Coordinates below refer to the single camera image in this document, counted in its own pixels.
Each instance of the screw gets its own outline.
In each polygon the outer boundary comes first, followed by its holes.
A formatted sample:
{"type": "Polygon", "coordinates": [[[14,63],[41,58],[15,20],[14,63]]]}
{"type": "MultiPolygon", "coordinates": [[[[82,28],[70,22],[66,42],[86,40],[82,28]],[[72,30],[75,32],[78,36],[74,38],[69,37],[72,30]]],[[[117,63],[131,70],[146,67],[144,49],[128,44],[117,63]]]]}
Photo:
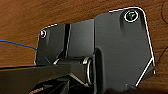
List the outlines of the screw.
{"type": "Polygon", "coordinates": [[[134,22],[138,18],[138,13],[134,10],[128,11],[124,18],[127,22],[134,22]]]}
{"type": "Polygon", "coordinates": [[[47,32],[46,32],[45,30],[41,30],[41,31],[40,31],[40,37],[41,37],[41,38],[45,38],[46,35],[47,35],[47,32]]]}

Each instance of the metal plate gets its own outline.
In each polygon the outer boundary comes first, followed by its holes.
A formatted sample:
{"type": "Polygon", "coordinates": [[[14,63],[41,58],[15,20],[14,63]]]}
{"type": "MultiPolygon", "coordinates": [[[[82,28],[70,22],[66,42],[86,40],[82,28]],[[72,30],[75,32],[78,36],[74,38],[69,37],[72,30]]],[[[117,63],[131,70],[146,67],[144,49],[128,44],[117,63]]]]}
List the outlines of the metal plate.
{"type": "Polygon", "coordinates": [[[94,52],[94,20],[70,25],[67,58],[92,57],[94,52]]]}
{"type": "Polygon", "coordinates": [[[124,91],[127,84],[137,86],[154,61],[144,12],[126,8],[96,16],[95,48],[100,63],[95,62],[98,94],[109,88],[124,91]],[[128,11],[138,13],[135,21],[125,20],[128,11]]]}

